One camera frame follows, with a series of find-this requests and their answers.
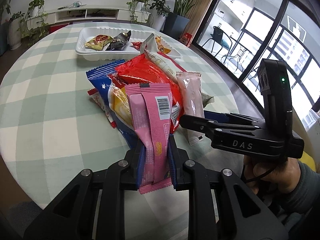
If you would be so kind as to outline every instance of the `black candy wrapper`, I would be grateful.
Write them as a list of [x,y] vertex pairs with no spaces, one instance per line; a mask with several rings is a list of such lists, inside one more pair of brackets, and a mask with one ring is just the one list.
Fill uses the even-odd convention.
[[113,41],[109,44],[106,50],[123,50],[131,37],[131,31],[127,33],[119,33],[113,38]]

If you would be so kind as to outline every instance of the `checkered tablecloth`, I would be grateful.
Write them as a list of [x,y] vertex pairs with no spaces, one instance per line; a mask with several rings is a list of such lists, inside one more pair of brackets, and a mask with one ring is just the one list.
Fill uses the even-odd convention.
[[[109,62],[87,61],[76,54],[79,32],[89,26],[154,31],[119,23],[69,25],[28,49],[0,86],[0,153],[21,188],[42,208],[82,169],[106,169],[129,149],[87,94],[92,85],[85,72]],[[210,110],[238,112],[229,88],[202,58],[154,32],[182,54],[177,62],[183,68],[203,73],[203,91],[215,99]],[[241,173],[241,155],[212,149],[207,138],[190,147],[182,128],[175,139],[206,168]],[[125,192],[125,227],[127,239],[185,239],[188,192],[175,192],[172,186],[144,195]]]

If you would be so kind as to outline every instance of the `metal screw head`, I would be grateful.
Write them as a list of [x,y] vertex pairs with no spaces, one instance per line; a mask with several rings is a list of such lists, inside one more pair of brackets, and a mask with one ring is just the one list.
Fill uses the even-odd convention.
[[223,173],[224,175],[226,175],[226,176],[231,176],[231,175],[232,175],[232,170],[224,169],[222,173]]
[[118,162],[118,164],[119,164],[119,166],[121,166],[121,167],[125,167],[125,166],[128,165],[128,162],[127,162],[126,160],[120,160],[120,161]]
[[195,166],[195,164],[196,163],[193,160],[187,160],[186,161],[186,165],[189,166],[189,167]]
[[91,173],[91,171],[89,169],[84,169],[84,170],[81,171],[81,175],[85,176],[85,177],[89,176],[90,173]]

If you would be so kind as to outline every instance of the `plastic tray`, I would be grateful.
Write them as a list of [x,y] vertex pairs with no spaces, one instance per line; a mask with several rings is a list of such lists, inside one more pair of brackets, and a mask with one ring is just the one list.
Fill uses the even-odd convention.
[[[83,28],[80,32],[77,46],[76,46],[76,53],[78,55],[82,55],[87,60],[112,60],[112,59],[132,59],[135,56],[140,54],[140,51],[135,49],[131,42],[137,41],[144,41],[146,38],[150,36],[152,32],[145,32],[145,31],[137,31],[131,30],[131,38],[129,42],[124,47],[122,51],[105,51],[106,45],[102,51],[96,51],[94,49],[88,49],[84,46],[84,44],[94,38],[99,34],[108,35],[111,37],[117,36],[119,33],[127,33],[129,29],[118,29],[118,28],[103,28],[103,27],[86,27]],[[163,39],[161,39],[161,43],[166,48],[170,49],[171,52],[168,54],[169,57],[181,58],[181,54],[172,48],[168,43],[166,43]]]

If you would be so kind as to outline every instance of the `sleeve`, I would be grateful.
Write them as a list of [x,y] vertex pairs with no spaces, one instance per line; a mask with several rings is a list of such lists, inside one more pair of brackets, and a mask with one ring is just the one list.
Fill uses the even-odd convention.
[[296,188],[289,194],[282,194],[275,201],[289,213],[306,213],[320,194],[320,174],[299,162],[301,177]]

